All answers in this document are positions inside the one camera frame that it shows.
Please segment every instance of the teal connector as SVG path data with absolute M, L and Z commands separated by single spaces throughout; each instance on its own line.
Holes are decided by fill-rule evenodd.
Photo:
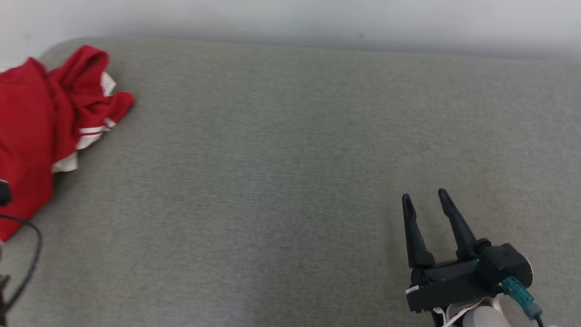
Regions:
M 509 277 L 503 282 L 504 294 L 509 295 L 524 310 L 530 320 L 540 317 L 543 309 L 535 304 L 535 298 L 530 295 L 526 288 L 515 277 Z

